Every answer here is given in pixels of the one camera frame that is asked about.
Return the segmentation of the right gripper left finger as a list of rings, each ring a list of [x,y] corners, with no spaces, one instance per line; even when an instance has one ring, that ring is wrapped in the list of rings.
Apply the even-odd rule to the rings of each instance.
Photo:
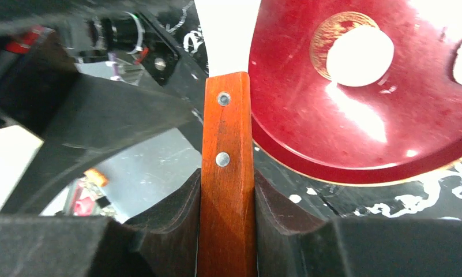
[[[125,223],[0,216],[0,276],[194,276],[200,177]]]

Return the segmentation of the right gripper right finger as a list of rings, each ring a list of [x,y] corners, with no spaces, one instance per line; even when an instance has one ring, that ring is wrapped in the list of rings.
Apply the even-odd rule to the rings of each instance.
[[[323,221],[254,177],[259,276],[462,276],[462,221]]]

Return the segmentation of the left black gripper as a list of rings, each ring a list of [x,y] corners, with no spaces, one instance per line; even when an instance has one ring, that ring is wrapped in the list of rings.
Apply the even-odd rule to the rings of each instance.
[[[79,76],[54,29],[0,37],[0,129],[44,133],[1,214],[40,214],[87,169],[197,120],[189,102],[158,86]]]

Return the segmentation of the scraper knife orange handle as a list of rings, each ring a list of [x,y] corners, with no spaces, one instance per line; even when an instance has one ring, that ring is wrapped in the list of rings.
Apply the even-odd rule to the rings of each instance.
[[[259,1],[196,1],[208,56],[198,276],[256,276],[251,41]]]

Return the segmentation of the round red tray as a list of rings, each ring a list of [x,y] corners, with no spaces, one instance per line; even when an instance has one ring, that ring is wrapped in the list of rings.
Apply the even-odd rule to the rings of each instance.
[[[350,87],[326,68],[366,25],[389,68]],[[397,184],[462,162],[462,1],[262,1],[251,43],[253,139],[287,168],[333,184]]]

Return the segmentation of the cut round dough wrapper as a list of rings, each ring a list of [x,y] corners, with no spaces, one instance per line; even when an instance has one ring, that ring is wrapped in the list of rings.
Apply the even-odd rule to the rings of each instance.
[[[360,25],[335,40],[326,56],[326,70],[334,83],[364,87],[387,72],[394,53],[394,43],[385,32]]]

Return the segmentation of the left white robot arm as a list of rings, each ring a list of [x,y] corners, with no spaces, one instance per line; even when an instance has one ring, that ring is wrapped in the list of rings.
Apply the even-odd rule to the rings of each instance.
[[[204,72],[159,26],[149,1],[0,1],[0,128],[42,140],[0,214],[40,214],[85,170],[171,129],[201,149]],[[146,51],[147,87],[77,63]]]

